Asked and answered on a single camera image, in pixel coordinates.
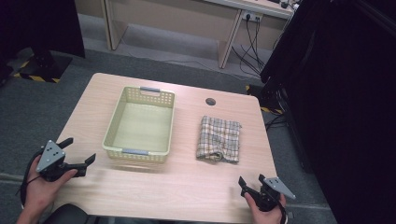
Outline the white power strip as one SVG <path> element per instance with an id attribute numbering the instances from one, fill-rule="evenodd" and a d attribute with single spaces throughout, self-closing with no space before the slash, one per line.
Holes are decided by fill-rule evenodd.
<path id="1" fill-rule="evenodd" d="M 262 14 L 258 12 L 244 10 L 242 12 L 242 19 L 245 21 L 260 22 L 262 20 Z"/>

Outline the person's right hand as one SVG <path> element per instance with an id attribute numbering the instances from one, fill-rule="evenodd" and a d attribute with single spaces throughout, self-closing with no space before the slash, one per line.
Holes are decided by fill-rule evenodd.
<path id="1" fill-rule="evenodd" d="M 246 192 L 244 198 L 252 215 L 253 224 L 285 224 L 286 218 L 281 209 L 277 206 L 269 212 L 261 211 L 255 204 L 254 199 Z"/>

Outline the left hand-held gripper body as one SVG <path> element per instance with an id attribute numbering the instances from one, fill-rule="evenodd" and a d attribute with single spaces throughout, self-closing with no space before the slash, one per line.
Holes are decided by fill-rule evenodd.
<path id="1" fill-rule="evenodd" d="M 58 180 L 67 169 L 68 163 L 64 161 L 65 152 L 57 146 L 58 143 L 49 140 L 42 147 L 41 158 L 35 170 L 47 181 L 53 182 Z"/>

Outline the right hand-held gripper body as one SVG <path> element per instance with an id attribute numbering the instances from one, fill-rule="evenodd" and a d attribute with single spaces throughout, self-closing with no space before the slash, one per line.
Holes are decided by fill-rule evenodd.
<path id="1" fill-rule="evenodd" d="M 283 183 L 279 177 L 265 177 L 264 179 L 267 187 L 265 190 L 259 190 L 259 196 L 252 197 L 257 207 L 263 212 L 269 212 L 274 209 L 280 200 L 280 195 L 289 197 L 295 200 L 296 196 L 291 190 Z"/>

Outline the plaid cloth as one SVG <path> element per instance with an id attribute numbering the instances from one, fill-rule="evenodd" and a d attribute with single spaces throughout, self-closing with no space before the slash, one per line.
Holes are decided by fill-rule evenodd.
<path id="1" fill-rule="evenodd" d="M 203 116 L 196 158 L 238 163 L 241 128 L 238 121 Z"/>

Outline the black stand base hazard tape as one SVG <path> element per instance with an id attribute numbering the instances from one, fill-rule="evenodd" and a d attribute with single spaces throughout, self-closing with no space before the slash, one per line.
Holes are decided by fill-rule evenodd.
<path id="1" fill-rule="evenodd" d="M 262 91 L 262 86 L 248 84 L 246 85 L 247 95 L 254 96 L 258 99 L 262 111 L 272 113 L 274 115 L 281 115 L 283 109 L 276 99 L 275 95 L 268 96 Z"/>
<path id="2" fill-rule="evenodd" d="M 72 62 L 72 58 L 63 55 L 53 55 L 49 50 L 35 51 L 17 70 L 14 77 L 23 79 L 58 83 Z"/>

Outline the person's left hand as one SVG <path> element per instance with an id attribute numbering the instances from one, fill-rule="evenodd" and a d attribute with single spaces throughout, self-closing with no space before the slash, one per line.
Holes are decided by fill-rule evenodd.
<path id="1" fill-rule="evenodd" d="M 41 156 L 36 156 L 30 167 L 29 184 L 27 185 L 23 208 L 23 213 L 31 220 L 41 217 L 46 208 L 55 201 L 61 187 L 77 173 L 76 169 L 72 169 L 64 173 L 58 180 L 49 182 L 36 171 L 40 159 Z"/>

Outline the person's dark-clothed leg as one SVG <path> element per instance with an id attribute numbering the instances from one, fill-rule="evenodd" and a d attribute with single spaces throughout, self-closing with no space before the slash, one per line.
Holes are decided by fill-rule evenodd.
<path id="1" fill-rule="evenodd" d="M 57 208 L 42 224 L 86 224 L 89 215 L 71 203 Z"/>

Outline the large black curtain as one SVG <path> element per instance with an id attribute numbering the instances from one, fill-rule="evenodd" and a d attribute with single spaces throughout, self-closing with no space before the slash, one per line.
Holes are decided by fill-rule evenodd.
<path id="1" fill-rule="evenodd" d="M 262 81 L 338 224 L 396 224 L 396 0 L 302 0 Z"/>

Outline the pale green perforated plastic basket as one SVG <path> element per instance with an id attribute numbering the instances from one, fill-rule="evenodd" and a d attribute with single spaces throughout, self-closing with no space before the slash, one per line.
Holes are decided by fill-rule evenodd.
<path id="1" fill-rule="evenodd" d="M 103 149 L 113 160 L 164 163 L 170 152 L 176 95 L 149 87 L 124 87 Z"/>

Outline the dark curtain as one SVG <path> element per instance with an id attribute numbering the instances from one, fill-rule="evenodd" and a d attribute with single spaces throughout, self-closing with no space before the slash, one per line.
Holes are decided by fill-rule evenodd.
<path id="1" fill-rule="evenodd" d="M 75 0 L 0 0 L 0 58 L 26 48 L 84 58 Z"/>

